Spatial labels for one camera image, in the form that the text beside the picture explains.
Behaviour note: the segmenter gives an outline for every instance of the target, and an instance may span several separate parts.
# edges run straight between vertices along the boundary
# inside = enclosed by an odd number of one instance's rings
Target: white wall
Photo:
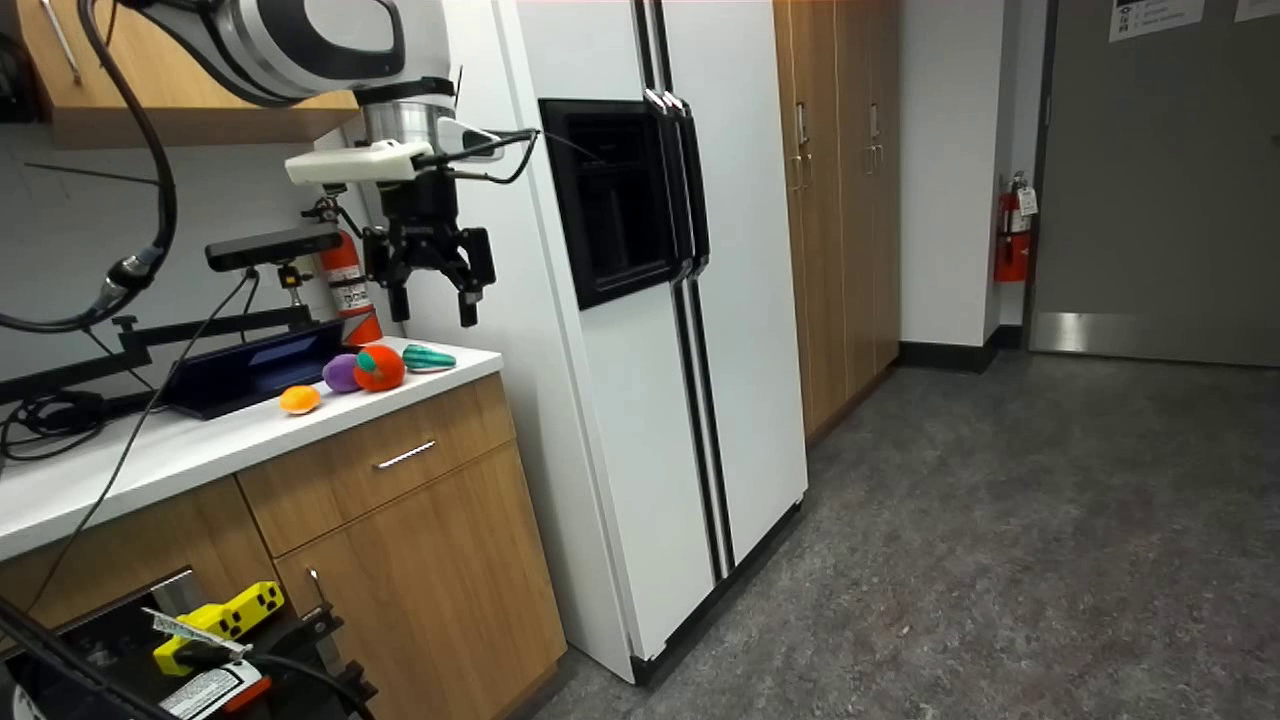
[[[1002,180],[1026,176],[1035,185],[1049,0],[1010,0],[1006,29],[1010,46],[997,171]],[[1029,288],[994,286],[989,315],[1006,327],[1020,327],[1029,315]]]
[[[204,244],[301,225],[298,214],[313,206],[313,192],[287,189],[283,156],[291,154],[301,147],[172,147],[181,236],[159,279],[129,307],[142,325],[204,320],[225,300],[239,275],[209,272]],[[142,147],[51,147],[43,123],[0,123],[0,307],[14,315],[73,315],[98,297],[114,262],[153,240],[158,199],[142,185],[51,176],[27,169],[27,159],[138,176],[153,176],[153,159]],[[287,303],[287,294],[264,272],[256,307],[280,303]],[[87,358],[101,351],[86,335],[22,335],[0,327],[0,379]]]
[[[1035,159],[1049,0],[903,0],[903,339],[979,349],[997,180]]]

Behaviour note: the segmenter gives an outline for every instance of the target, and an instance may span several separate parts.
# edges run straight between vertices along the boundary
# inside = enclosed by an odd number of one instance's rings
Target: refrigerator
[[[463,123],[537,123],[473,332],[503,351],[570,639],[645,679],[807,493],[773,0],[447,0]]]

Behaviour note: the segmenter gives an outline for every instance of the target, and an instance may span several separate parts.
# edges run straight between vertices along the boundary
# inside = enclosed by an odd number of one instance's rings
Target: orange ball
[[[356,358],[356,383],[365,392],[394,392],[403,383],[403,362],[394,346],[365,346]]]

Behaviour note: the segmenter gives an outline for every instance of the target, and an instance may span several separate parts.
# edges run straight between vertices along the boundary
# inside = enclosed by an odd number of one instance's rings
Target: yellow tool
[[[181,617],[181,624],[225,636],[225,639],[239,639],[280,609],[283,609],[283,587],[277,580],[256,580],[225,603],[193,609],[190,617]],[[159,647],[153,647],[153,659],[163,675],[193,675],[193,668],[181,664],[186,645],[190,639],[172,636]]]

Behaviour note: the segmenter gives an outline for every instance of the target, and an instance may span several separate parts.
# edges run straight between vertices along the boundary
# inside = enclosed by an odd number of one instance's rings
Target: cable
[[[107,701],[118,714],[125,714],[131,720],[172,720],[163,708],[138,695],[129,686],[118,686],[103,668],[75,655],[62,636],[51,636],[43,624],[37,624],[31,613],[22,613],[10,601],[0,601],[0,636],[6,636],[6,645],[25,647],[43,668],[62,673],[70,686],[93,692],[98,701]]]
[[[103,431],[103,419],[87,426],[86,431],[62,431],[62,429],[48,429],[41,416],[93,411],[101,403],[103,399],[93,392],[43,392],[43,397],[22,399],[0,426],[0,455],[6,460],[51,460],[51,455],[63,455],[63,454],[98,442]]]
[[[269,653],[248,653],[251,664],[264,664],[264,668],[287,668],[298,675],[309,675],[313,686],[324,686],[342,706],[344,714],[356,714],[365,720],[372,720],[369,706],[359,695],[353,695],[342,679],[318,673],[313,664],[301,664],[301,659],[287,659],[287,655],[269,655]]]
[[[98,0],[75,0],[75,20],[80,31],[87,35],[93,58],[103,65],[114,87],[119,94],[138,134],[145,137],[153,164],[158,164],[158,236],[145,252],[125,256],[107,270],[103,288],[98,297],[98,303],[87,303],[80,315],[63,315],[63,320],[25,320],[25,315],[10,315],[0,313],[0,327],[17,327],[17,332],[37,332],[37,335],[62,335],[62,332],[75,332],[75,327],[93,327],[107,315],[118,315],[119,307],[129,307],[163,270],[172,236],[175,236],[175,180],[172,180],[172,164],[168,154],[159,145],[159,134],[153,123],[153,117],[145,111],[145,106],[138,101],[131,85],[125,81],[119,65],[114,62],[101,29],[98,29]]]
[[[107,47],[118,41],[118,20],[119,20],[119,0],[114,0],[114,16],[107,16]]]
[[[537,147],[537,137],[521,137],[521,142],[524,142],[524,156],[521,156],[521,164],[514,169],[514,176],[487,176],[487,171],[447,171],[447,176],[458,176],[458,180],[484,180],[484,185],[517,185],[517,180],[524,176],[530,159],[533,159],[533,147]]]
[[[80,327],[107,362],[119,362],[119,369],[138,379],[138,383],[145,383],[145,390],[158,390],[158,383],[149,383],[131,366],[125,366],[125,358],[118,358],[93,327]]]
[[[570,142],[570,137],[562,137],[562,134],[546,134],[553,145],[564,145],[564,147],[571,147],[571,154],[579,154],[579,156],[588,156],[588,159],[600,159],[600,164],[609,164],[609,156],[597,156],[588,145],[578,145],[578,142]]]
[[[369,236],[359,231],[359,225],[353,219],[353,214],[344,206],[335,206],[335,217],[347,225],[347,231],[369,244]]]
[[[514,147],[514,145],[524,145],[524,142],[537,142],[542,134],[537,129],[524,129],[524,134],[491,134],[497,142],[487,145],[473,145],[463,154],[446,154],[446,156],[423,156],[423,169],[446,169],[446,164],[458,164],[458,159],[477,159],[477,156],[491,156],[502,147]]]
[[[125,448],[119,448],[119,455],[118,455],[118,469],[114,469],[107,483],[98,493],[98,499],[87,504],[87,511],[80,517],[80,524],[73,527],[73,536],[62,540],[62,549],[58,549],[43,580],[41,580],[37,594],[31,594],[27,613],[41,609],[51,575],[58,575],[58,571],[63,567],[63,559],[70,559],[73,540],[87,527],[87,520],[93,520],[93,517],[103,508],[103,499],[114,498],[114,490],[118,490],[118,481],[119,481],[119,474],[125,474],[125,466],[129,466],[129,455],[131,455],[131,445],[138,445],[138,437],[145,431],[149,416],[158,411],[159,397],[168,392],[175,369],[193,358],[193,349],[202,346],[202,335],[209,332],[209,325],[239,297],[244,286],[248,286],[248,275],[239,275],[239,286],[204,315],[204,325],[196,327],[196,335],[193,335],[193,339],[186,346],[186,351],[172,362],[163,383],[153,392],[149,410],[138,416],[129,442],[125,442]]]
[[[264,279],[256,275],[256,270],[248,270],[248,275],[251,275],[251,286],[248,286],[248,297],[244,297],[239,320],[248,320],[251,300],[256,300],[256,288],[264,286]]]
[[[101,169],[75,169],[75,164],[41,164],[41,159],[27,159],[27,169],[37,169],[37,171],[62,171],[62,176],[114,180],[114,185],[159,189],[153,176],[125,176],[125,171],[101,171]]]

